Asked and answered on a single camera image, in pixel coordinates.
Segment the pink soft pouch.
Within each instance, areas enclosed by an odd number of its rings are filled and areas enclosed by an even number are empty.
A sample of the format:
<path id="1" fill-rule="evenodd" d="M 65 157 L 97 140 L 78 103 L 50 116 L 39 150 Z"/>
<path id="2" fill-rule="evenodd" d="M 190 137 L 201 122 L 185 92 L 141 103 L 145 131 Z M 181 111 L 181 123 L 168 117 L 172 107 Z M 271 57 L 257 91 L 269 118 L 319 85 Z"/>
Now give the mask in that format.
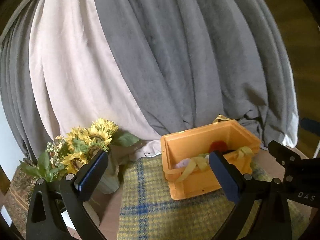
<path id="1" fill-rule="evenodd" d="M 183 168 L 183 167 L 188 167 L 192 166 L 194 164 L 194 161 L 192 158 L 186 158 L 181 160 L 179 163 L 177 163 L 174 168 Z"/>

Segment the woven rattan basket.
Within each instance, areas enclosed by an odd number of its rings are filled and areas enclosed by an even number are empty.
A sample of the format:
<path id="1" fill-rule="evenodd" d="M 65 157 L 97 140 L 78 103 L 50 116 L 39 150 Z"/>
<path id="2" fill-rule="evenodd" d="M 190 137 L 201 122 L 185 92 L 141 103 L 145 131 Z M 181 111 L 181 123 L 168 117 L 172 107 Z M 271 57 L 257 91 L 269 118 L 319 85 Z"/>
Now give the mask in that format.
<path id="1" fill-rule="evenodd" d="M 18 166 L 11 180 L 9 196 L 5 201 L 8 214 L 23 238 L 26 236 L 29 203 L 35 182 L 35 177 L 26 174 L 20 166 Z"/>

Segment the yellow blue plaid mat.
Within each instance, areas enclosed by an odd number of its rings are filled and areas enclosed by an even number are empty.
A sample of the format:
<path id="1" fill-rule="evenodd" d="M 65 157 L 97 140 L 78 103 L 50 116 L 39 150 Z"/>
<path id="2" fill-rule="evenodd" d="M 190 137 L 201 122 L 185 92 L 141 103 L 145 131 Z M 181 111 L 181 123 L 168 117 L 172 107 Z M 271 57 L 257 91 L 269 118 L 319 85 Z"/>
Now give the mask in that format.
<path id="1" fill-rule="evenodd" d="M 234 204 L 222 190 L 173 200 L 162 158 L 124 166 L 118 239 L 212 239 Z"/>

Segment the white sheer curtain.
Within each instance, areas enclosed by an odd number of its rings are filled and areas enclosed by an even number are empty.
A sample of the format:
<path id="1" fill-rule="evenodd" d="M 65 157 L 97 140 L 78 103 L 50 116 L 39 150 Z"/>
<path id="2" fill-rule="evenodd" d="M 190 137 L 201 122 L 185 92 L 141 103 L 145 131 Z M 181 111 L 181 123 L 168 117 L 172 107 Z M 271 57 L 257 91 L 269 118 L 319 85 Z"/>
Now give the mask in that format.
<path id="1" fill-rule="evenodd" d="M 94 0 L 40 0 L 29 41 L 31 85 L 51 138 L 105 118 L 142 143 L 116 148 L 131 160 L 161 153 L 160 136 L 131 94 L 103 33 Z"/>

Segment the grey ribbed vase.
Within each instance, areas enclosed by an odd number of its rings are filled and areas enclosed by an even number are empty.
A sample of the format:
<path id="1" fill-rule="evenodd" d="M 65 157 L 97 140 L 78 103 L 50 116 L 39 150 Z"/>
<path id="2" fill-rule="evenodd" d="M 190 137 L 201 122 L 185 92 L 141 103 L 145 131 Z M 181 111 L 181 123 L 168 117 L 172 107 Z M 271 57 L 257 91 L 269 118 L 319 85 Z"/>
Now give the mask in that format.
<path id="1" fill-rule="evenodd" d="M 111 153 L 108 154 L 108 166 L 100 179 L 97 189 L 103 194 L 115 193 L 120 188 L 119 165 Z"/>

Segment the green leafy plant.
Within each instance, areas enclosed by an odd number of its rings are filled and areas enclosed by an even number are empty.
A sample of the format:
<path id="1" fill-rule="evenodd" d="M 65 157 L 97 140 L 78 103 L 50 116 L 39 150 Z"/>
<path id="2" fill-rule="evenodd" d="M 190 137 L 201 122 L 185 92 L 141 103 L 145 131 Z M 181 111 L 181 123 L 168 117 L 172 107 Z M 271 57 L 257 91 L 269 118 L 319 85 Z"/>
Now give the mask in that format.
<path id="1" fill-rule="evenodd" d="M 23 161 L 20 161 L 19 167 L 25 174 L 36 179 L 43 178 L 46 182 L 61 180 L 66 174 L 63 164 L 58 164 L 58 166 L 52 164 L 51 156 L 47 151 L 39 156 L 36 165 L 24 158 Z"/>

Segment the yellow artificial sunflower bouquet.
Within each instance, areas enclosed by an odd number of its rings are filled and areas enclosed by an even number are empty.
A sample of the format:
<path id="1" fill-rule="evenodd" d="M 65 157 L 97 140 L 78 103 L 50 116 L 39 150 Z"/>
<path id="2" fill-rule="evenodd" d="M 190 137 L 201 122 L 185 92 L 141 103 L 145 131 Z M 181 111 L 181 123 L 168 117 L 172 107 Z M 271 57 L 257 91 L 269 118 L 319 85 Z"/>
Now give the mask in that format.
<path id="1" fill-rule="evenodd" d="M 99 118 L 91 126 L 73 127 L 66 136 L 58 135 L 47 143 L 46 151 L 50 157 L 48 176 L 60 179 L 67 173 L 76 174 L 88 164 L 97 151 L 111 149 L 111 146 L 129 147 L 139 142 L 139 138 L 110 120 Z"/>

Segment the grey curtain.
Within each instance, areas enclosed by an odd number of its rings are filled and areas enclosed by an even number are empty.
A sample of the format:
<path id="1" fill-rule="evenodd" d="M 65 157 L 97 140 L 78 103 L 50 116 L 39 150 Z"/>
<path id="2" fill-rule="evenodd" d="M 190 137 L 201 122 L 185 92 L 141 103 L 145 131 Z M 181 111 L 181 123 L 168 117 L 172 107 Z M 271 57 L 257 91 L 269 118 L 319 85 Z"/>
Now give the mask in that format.
<path id="1" fill-rule="evenodd" d="M 29 70 L 40 0 L 16 6 L 1 35 L 1 101 L 22 153 L 48 141 Z M 162 135 L 238 120 L 267 145 L 295 147 L 298 109 L 289 57 L 264 0 L 94 0 L 119 70 L 148 124 Z"/>

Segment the green fuzzy soft toy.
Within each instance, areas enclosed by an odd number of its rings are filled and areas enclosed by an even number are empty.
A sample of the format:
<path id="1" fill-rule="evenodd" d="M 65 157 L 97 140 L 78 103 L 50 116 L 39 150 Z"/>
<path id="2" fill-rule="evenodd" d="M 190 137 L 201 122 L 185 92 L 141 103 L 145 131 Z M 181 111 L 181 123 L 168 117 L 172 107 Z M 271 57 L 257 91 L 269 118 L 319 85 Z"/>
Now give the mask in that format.
<path id="1" fill-rule="evenodd" d="M 209 153 L 199 154 L 199 157 L 203 157 L 203 158 L 208 159 L 209 158 Z"/>

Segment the red fluffy pompom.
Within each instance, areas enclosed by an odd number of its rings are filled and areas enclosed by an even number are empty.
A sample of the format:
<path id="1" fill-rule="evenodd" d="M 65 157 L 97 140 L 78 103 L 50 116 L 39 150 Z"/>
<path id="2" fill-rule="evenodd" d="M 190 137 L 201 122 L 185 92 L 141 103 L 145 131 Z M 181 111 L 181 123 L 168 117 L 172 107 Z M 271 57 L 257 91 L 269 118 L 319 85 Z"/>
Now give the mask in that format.
<path id="1" fill-rule="evenodd" d="M 228 146 L 223 140 L 216 140 L 211 143 L 208 152 L 219 151 L 220 153 L 227 152 Z"/>

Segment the orange plastic storage crate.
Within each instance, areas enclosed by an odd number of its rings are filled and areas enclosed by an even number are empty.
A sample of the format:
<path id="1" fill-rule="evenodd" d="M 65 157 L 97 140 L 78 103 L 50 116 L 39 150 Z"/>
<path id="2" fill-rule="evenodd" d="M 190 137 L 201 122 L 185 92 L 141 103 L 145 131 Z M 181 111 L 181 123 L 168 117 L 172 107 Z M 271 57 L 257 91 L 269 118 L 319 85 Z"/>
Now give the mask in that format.
<path id="1" fill-rule="evenodd" d="M 223 140 L 228 151 L 222 155 L 241 173 L 252 173 L 250 163 L 260 147 L 260 139 L 236 120 L 219 115 L 212 124 L 161 137 L 163 173 L 173 200 L 183 200 L 220 189 L 209 158 L 199 154 L 209 153 L 212 142 Z M 181 160 L 192 158 L 194 164 L 174 168 Z"/>

